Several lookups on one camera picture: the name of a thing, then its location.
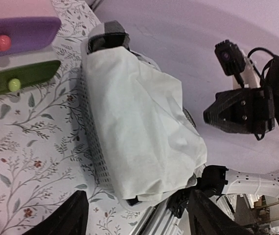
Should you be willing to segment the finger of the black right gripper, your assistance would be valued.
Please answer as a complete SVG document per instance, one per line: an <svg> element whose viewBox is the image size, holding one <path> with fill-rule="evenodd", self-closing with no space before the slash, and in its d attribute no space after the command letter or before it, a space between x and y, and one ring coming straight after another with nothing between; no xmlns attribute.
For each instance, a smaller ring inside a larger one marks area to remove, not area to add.
<svg viewBox="0 0 279 235"><path fill-rule="evenodd" d="M257 102L265 98L262 88L219 92L203 112L204 122L231 134L265 134L265 120L257 113Z"/></svg>

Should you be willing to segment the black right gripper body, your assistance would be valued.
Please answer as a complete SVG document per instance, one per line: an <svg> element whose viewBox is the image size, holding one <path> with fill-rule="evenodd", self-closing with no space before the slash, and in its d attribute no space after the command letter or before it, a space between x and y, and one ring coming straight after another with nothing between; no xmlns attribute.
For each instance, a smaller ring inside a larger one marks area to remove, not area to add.
<svg viewBox="0 0 279 235"><path fill-rule="evenodd" d="M232 90L215 95L214 127L262 140L279 125L279 56L263 47L244 55L229 40L214 52L225 75L235 79Z"/></svg>

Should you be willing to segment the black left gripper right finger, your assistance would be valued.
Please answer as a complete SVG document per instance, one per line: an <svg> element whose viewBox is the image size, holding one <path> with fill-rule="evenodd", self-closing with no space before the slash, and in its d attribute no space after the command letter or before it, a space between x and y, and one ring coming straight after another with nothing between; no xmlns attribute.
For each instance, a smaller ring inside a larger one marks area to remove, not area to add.
<svg viewBox="0 0 279 235"><path fill-rule="evenodd" d="M251 235L248 229L231 220L200 190L192 190L188 203L192 235Z"/></svg>

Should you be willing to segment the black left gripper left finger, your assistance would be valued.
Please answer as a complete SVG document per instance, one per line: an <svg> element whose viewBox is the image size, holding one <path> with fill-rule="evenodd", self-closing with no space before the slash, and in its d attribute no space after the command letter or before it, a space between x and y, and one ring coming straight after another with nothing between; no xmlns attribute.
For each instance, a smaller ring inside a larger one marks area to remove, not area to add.
<svg viewBox="0 0 279 235"><path fill-rule="evenodd" d="M48 218L24 235L85 235L88 215L87 194L76 191Z"/></svg>

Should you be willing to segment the black white plaid cloth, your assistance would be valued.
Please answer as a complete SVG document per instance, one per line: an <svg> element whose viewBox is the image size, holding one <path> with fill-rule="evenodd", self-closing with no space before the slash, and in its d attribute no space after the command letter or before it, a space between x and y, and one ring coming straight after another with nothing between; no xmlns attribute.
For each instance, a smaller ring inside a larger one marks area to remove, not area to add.
<svg viewBox="0 0 279 235"><path fill-rule="evenodd" d="M118 21L109 21L97 25L88 35L87 53L99 50L124 47L129 49L130 37Z"/></svg>

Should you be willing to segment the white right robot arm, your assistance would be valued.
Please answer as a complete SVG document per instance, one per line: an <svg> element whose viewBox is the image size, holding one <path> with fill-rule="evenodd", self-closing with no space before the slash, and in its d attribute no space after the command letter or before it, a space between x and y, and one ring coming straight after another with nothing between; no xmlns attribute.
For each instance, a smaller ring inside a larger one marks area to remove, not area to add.
<svg viewBox="0 0 279 235"><path fill-rule="evenodd" d="M250 54L229 40L215 46L215 55L233 89L219 92L203 112L204 122L230 134L252 134L260 141L279 127L279 56L259 71ZM198 179L197 188L208 197L228 194L257 194L279 199L279 173L257 174L209 165Z"/></svg>

